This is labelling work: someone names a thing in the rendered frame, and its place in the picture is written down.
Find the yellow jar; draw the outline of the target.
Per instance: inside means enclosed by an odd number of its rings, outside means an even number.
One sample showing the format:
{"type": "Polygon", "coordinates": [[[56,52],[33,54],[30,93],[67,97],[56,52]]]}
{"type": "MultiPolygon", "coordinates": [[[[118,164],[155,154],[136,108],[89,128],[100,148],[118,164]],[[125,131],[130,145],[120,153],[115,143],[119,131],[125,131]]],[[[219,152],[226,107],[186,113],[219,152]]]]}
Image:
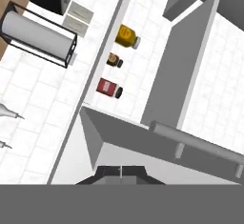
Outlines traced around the yellow jar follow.
{"type": "Polygon", "coordinates": [[[141,38],[136,35],[135,31],[131,28],[121,24],[119,31],[115,37],[115,42],[125,48],[137,49],[140,44],[141,38]]]}

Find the white paper towel roll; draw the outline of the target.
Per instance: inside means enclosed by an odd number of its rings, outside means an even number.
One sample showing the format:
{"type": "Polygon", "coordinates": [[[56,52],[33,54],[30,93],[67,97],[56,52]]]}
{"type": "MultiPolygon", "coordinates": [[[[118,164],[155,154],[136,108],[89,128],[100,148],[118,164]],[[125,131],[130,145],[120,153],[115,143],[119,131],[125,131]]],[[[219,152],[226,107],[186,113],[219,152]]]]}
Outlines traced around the white paper towel roll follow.
{"type": "Polygon", "coordinates": [[[15,11],[7,13],[3,20],[2,32],[43,51],[65,59],[72,40],[15,11]]]}

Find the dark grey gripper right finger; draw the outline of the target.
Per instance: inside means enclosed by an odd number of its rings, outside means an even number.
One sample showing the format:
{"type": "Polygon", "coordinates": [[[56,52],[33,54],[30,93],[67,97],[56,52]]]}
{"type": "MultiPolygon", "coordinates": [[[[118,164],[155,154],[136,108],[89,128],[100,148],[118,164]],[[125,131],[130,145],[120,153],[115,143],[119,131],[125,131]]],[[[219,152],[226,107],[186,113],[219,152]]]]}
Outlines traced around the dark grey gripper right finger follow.
{"type": "Polygon", "coordinates": [[[120,170],[120,181],[126,185],[164,185],[164,182],[149,176],[144,166],[123,166],[120,170]]]}

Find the small brown jar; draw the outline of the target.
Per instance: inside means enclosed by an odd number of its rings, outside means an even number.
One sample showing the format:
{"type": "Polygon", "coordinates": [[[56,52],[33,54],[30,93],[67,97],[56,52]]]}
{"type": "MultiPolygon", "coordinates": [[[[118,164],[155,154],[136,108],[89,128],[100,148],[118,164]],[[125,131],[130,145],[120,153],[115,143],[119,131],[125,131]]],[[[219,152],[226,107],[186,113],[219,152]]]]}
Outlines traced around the small brown jar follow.
{"type": "Polygon", "coordinates": [[[107,64],[112,66],[112,67],[117,67],[117,68],[121,68],[123,65],[123,60],[119,58],[118,55],[114,54],[114,53],[110,53],[108,60],[107,60],[107,64]]]}

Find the grey wall shelf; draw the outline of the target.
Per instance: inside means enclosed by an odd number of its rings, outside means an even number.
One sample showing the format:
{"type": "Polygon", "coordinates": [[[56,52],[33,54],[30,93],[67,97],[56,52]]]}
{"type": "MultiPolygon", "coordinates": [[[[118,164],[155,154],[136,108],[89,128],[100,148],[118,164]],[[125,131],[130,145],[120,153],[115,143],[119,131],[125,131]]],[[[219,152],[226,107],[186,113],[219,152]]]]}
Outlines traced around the grey wall shelf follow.
{"type": "Polygon", "coordinates": [[[90,173],[92,171],[80,110],[83,106],[89,106],[92,103],[97,83],[102,76],[106,60],[109,52],[112,50],[115,37],[120,24],[123,22],[130,1],[118,0],[64,141],[51,170],[47,182],[48,185],[74,185],[81,180],[83,173],[90,173]]]}

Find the white wall socket plate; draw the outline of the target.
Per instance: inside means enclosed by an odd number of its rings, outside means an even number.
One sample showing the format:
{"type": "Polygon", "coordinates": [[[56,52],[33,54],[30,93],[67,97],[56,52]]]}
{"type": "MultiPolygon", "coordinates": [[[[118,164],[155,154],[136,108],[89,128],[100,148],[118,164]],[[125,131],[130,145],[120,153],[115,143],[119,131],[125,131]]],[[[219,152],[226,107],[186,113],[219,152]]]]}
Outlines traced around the white wall socket plate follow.
{"type": "Polygon", "coordinates": [[[87,24],[91,22],[93,17],[93,12],[91,10],[86,9],[74,1],[71,2],[68,14],[80,19],[87,24]]]}
{"type": "Polygon", "coordinates": [[[76,32],[79,36],[85,37],[88,25],[67,15],[63,21],[63,26],[71,31],[76,32]]]}

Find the red bottle with black cap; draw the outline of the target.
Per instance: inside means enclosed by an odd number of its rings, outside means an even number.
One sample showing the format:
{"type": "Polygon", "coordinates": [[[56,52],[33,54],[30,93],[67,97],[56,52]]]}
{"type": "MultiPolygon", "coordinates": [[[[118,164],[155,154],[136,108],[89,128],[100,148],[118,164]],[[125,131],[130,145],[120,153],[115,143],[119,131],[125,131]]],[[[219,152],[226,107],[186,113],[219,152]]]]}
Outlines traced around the red bottle with black cap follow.
{"type": "Polygon", "coordinates": [[[109,97],[120,98],[123,92],[123,88],[118,84],[115,84],[105,78],[100,78],[96,90],[109,97]]]}

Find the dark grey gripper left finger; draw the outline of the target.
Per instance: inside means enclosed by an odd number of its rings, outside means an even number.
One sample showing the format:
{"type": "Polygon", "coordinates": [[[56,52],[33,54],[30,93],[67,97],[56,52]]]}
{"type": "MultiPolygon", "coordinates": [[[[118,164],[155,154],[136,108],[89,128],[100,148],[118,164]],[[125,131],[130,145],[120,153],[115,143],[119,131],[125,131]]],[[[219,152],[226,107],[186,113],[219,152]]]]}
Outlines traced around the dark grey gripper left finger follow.
{"type": "Polygon", "coordinates": [[[95,175],[92,175],[80,182],[78,185],[91,185],[94,182],[104,178],[105,176],[119,176],[120,167],[119,166],[98,166],[95,175]]]}

